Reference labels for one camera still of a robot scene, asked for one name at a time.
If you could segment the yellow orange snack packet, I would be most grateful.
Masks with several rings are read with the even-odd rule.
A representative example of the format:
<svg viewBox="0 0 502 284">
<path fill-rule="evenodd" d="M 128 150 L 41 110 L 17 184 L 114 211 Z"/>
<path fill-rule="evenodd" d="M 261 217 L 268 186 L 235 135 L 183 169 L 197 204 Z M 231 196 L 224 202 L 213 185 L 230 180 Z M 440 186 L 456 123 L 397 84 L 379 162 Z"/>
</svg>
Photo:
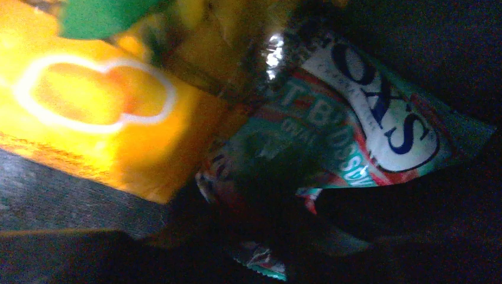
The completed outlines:
<svg viewBox="0 0 502 284">
<path fill-rule="evenodd" d="M 298 1 L 2 1 L 1 149 L 165 204 L 246 121 Z"/>
</svg>

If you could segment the teal candy packet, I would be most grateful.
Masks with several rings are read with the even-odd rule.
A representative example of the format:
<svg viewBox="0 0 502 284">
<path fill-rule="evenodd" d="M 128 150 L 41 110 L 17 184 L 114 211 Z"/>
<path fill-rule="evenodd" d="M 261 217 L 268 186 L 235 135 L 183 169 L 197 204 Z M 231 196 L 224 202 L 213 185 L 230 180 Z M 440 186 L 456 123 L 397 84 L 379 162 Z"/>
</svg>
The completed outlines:
<svg viewBox="0 0 502 284">
<path fill-rule="evenodd" d="M 499 117 L 458 112 L 328 33 L 305 56 L 278 35 L 246 121 L 195 179 L 220 214 L 223 249 L 279 280 L 347 278 L 338 260 L 374 254 L 392 280 L 432 274 L 406 253 L 501 250 Z"/>
</svg>

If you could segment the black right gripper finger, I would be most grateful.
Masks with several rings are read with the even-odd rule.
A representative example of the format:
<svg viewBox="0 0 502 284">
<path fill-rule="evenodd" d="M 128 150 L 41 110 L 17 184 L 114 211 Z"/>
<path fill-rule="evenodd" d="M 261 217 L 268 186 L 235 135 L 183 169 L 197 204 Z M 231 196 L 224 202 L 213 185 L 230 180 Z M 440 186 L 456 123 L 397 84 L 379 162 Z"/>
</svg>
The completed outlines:
<svg viewBox="0 0 502 284">
<path fill-rule="evenodd" d="M 1 230 L 160 231 L 168 207 L 1 151 Z"/>
</svg>

